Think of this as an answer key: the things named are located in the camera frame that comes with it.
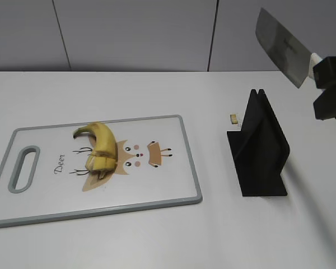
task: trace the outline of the cutting board handle hole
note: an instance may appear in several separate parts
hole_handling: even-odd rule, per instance
[[[28,146],[19,152],[8,185],[11,193],[24,192],[31,186],[39,154],[37,146]]]

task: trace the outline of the white cutting board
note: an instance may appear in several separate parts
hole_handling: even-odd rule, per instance
[[[88,175],[70,172],[85,170],[90,152],[74,151],[92,146],[87,136],[74,140],[72,133],[86,123],[15,130],[0,167],[0,227],[187,205],[202,200],[180,116],[105,123],[117,143],[127,140],[121,142],[121,150],[132,155],[118,154],[118,159],[122,159],[120,168],[127,174],[113,174],[104,184],[85,191]],[[152,141],[158,142],[161,150],[171,149],[162,152],[172,156],[163,156],[157,167],[148,163],[147,146]],[[31,145],[40,149],[32,184],[23,192],[12,193],[8,185],[19,152]]]

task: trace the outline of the cutting board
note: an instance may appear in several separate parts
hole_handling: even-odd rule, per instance
[[[118,165],[85,171],[87,123],[19,128],[0,165],[0,228],[199,203],[202,194],[179,115],[110,120]]]

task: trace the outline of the deer illustration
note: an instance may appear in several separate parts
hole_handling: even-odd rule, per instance
[[[89,136],[88,137],[90,140],[90,143],[92,145],[92,147],[95,147],[96,145],[96,138],[94,136]],[[125,143],[127,142],[127,140],[122,140],[117,142],[117,155],[118,155],[118,161],[117,161],[117,166],[115,168],[114,171],[112,171],[111,173],[108,173],[104,178],[99,179],[97,174],[89,174],[86,182],[83,185],[82,191],[86,192],[92,189],[95,189],[99,186],[102,186],[103,184],[105,184],[112,176],[113,174],[118,174],[118,175],[128,175],[128,173],[125,171],[124,167],[125,166],[132,166],[132,162],[130,161],[131,158],[134,157],[142,157],[143,154],[142,153],[137,153],[137,154],[131,154],[129,153],[132,149],[130,147],[125,147]],[[134,145],[133,147],[135,150],[139,150],[139,146],[138,145]],[[157,168],[159,165],[162,165],[162,156],[172,156],[172,154],[169,155],[162,155],[161,152],[163,151],[171,151],[171,149],[164,149],[161,150],[160,149],[160,145],[158,142],[152,141],[151,143],[149,143],[147,145],[148,151],[150,153],[150,159],[148,161],[148,163]],[[80,150],[76,150],[73,152],[76,152],[76,154],[80,154],[83,152],[90,152],[92,151],[91,147],[82,147],[80,148]],[[141,162],[140,161],[136,161],[134,163],[134,166],[136,167],[140,167]],[[76,174],[76,175],[86,175],[88,174],[89,171],[88,170],[78,170],[75,169],[73,172],[70,172],[70,174]]]

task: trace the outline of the banana piece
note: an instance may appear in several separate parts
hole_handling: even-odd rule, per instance
[[[116,168],[116,139],[110,128],[101,122],[93,122],[74,131],[73,138],[81,133],[90,133],[96,137],[96,146],[86,161],[86,169],[98,173],[99,179]]]

